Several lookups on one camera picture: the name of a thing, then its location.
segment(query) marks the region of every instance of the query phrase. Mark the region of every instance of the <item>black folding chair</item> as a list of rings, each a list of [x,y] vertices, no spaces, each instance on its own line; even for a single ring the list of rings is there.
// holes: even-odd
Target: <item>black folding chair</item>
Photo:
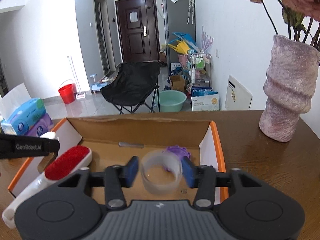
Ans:
[[[145,105],[150,110],[150,113],[154,113],[153,104],[157,92],[158,110],[160,112],[159,74],[160,66],[157,61],[122,63],[116,79],[100,91],[105,100],[112,103],[119,110],[119,114],[124,114],[122,109],[134,114],[142,105]],[[146,103],[146,99],[153,91],[152,105],[150,107]]]

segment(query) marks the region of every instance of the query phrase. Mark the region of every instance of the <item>door frame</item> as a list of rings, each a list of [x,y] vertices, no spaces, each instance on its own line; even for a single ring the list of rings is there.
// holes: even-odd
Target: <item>door frame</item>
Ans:
[[[110,33],[110,25],[109,25],[109,17],[108,17],[108,3],[107,0],[100,0],[101,2],[101,12],[102,12],[102,20],[103,20],[103,30],[104,30],[104,37],[105,37],[105,41],[106,41],[106,53],[108,56],[108,63],[109,63],[109,68],[110,71],[116,71],[116,63],[115,63],[115,57],[113,55],[113,47],[112,47],[112,41],[111,41],[111,33]],[[96,33],[96,37],[97,37],[97,45],[99,48],[99,53],[101,54],[100,51],[100,44],[99,44],[99,36],[98,36],[98,30],[97,30],[97,18],[96,18],[96,10],[95,10],[95,0],[93,0],[93,12],[94,12],[94,28],[95,28],[95,33]],[[101,67],[104,71],[104,67],[103,67],[103,62],[102,62],[102,58],[101,59]]]
[[[117,16],[117,23],[118,23],[118,32],[119,32],[119,43],[120,43],[120,49],[121,49],[121,56],[122,59],[124,58],[123,56],[123,46],[122,46],[122,32],[121,32],[121,26],[119,22],[119,10],[118,10],[118,5],[119,2],[122,1],[130,1],[130,0],[117,0],[116,1],[116,16]],[[156,0],[153,0],[153,9],[155,11],[154,16],[155,16],[155,25],[156,25],[156,41],[157,41],[157,60],[159,60],[159,51],[160,51],[160,41],[159,41],[159,27],[158,27],[158,10],[157,10],[157,3]]]
[[[3,65],[2,65],[2,63],[1,63],[1,57],[0,57],[0,69],[1,69],[2,74],[3,74],[4,82],[5,82],[5,84],[7,85],[6,88],[7,88],[8,92],[9,92],[8,83],[7,83],[5,74],[4,74],[4,68],[3,68]],[[2,87],[0,86],[0,97],[3,98],[4,96],[5,96],[5,94],[4,94],[4,92],[3,92]]]

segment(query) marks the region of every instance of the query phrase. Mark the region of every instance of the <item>pink basket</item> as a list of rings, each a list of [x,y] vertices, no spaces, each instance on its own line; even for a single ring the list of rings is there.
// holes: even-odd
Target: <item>pink basket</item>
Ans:
[[[181,64],[182,67],[186,67],[187,66],[187,55],[180,55],[178,54],[179,57],[179,62]]]

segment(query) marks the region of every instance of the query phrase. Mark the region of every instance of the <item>tissue box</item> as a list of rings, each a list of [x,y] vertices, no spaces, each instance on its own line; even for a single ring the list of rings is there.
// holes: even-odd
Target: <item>tissue box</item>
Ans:
[[[25,135],[46,113],[41,98],[32,98],[16,109],[8,120],[1,121],[5,134]]]
[[[46,113],[26,134],[26,136],[32,136],[32,137],[40,137],[41,135],[45,134],[46,132],[51,131],[51,129],[54,127],[53,122]]]
[[[192,111],[219,111],[219,94],[191,97]]]

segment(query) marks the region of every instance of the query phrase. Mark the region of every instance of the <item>plastic bottle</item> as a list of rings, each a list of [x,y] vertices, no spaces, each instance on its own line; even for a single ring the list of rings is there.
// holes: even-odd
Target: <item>plastic bottle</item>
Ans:
[[[194,84],[196,82],[196,69],[193,66],[192,67],[192,83]]]
[[[204,69],[204,58],[200,57],[200,69]]]
[[[199,55],[196,56],[196,67],[197,67],[197,69],[200,68],[200,58],[199,58]]]

